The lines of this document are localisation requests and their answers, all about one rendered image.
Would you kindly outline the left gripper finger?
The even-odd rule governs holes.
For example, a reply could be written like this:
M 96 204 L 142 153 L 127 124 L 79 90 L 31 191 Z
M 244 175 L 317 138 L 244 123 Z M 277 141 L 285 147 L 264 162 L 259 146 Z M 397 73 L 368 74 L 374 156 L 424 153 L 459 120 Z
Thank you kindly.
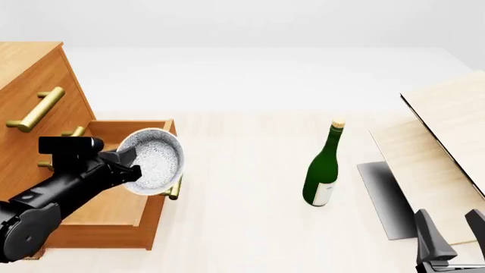
M 121 185 L 128 182 L 135 182 L 142 176 L 141 167 L 134 165 L 133 167 L 126 167 L 113 163 L 109 165 L 110 177 L 109 182 L 111 185 Z
M 117 151 L 116 149 L 111 149 L 105 152 L 100 152 L 99 157 L 104 160 L 123 165 L 126 168 L 130 168 L 133 161 L 136 159 L 136 149 L 130 147 L 127 149 L 122 149 Z

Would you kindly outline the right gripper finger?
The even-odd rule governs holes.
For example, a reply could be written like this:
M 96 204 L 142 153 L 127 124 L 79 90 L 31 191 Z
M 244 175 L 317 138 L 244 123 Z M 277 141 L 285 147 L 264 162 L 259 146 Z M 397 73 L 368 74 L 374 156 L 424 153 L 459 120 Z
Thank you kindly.
M 414 218 L 418 235 L 416 261 L 449 261 L 458 256 L 458 253 L 443 238 L 425 209 L 416 211 Z
M 485 215 L 478 209 L 472 209 L 466 213 L 465 219 L 479 245 L 485 245 Z

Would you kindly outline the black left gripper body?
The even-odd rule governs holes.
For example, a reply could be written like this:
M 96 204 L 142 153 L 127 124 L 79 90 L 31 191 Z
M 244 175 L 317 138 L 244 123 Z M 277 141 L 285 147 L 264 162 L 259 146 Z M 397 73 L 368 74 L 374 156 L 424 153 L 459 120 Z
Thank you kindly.
M 54 154 L 52 186 L 114 187 L 116 162 L 99 154 Z

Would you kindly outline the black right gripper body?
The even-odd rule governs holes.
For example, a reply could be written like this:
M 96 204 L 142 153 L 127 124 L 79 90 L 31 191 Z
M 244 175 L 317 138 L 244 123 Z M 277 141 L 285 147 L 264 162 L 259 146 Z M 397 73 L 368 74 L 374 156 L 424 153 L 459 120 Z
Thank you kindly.
M 448 261 L 423 261 L 416 258 L 417 273 L 485 273 L 485 264 L 450 264 Z

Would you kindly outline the patterned bowl with black outside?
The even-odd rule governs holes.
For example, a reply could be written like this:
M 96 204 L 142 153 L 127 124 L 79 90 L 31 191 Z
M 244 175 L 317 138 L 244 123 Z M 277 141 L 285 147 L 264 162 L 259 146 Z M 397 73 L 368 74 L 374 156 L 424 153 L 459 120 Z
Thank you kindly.
M 116 152 L 135 152 L 125 165 L 138 165 L 141 177 L 123 184 L 126 190 L 140 196 L 170 194 L 178 188 L 183 176 L 185 155 L 177 136 L 159 128 L 134 131 L 125 138 Z

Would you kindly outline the wooden cabinet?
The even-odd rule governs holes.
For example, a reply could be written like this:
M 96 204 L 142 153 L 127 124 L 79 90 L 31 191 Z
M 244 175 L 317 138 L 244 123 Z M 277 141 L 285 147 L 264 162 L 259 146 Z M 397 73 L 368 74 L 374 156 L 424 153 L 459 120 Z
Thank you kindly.
M 5 88 L 11 81 L 19 77 L 38 61 L 41 61 L 44 57 L 56 52 L 64 59 L 64 63 L 67 65 L 89 113 L 94 118 L 93 120 L 95 120 L 95 115 L 92 113 L 92 109 L 86 101 L 86 97 L 80 87 L 73 68 L 62 49 L 61 42 L 0 42 L 0 90 Z M 50 155 L 47 156 L 48 159 L 43 161 L 52 160 Z M 48 177 L 51 177 L 52 174 L 53 172 L 50 171 Z

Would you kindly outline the pale wooden shelf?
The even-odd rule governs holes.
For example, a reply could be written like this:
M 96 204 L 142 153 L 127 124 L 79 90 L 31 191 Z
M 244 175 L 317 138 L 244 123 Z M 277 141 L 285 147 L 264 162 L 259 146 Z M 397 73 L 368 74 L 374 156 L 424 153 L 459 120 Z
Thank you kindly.
M 485 71 L 400 94 L 411 112 L 369 132 L 413 211 L 450 245 L 474 243 L 465 214 L 485 214 Z

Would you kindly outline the green wine bottle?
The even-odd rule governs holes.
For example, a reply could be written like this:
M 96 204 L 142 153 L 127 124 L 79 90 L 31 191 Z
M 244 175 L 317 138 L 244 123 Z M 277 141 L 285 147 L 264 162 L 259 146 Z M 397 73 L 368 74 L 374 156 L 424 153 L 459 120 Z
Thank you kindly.
M 338 178 L 337 149 L 345 127 L 345 120 L 334 118 L 323 149 L 308 167 L 302 197 L 310 206 L 325 206 Z

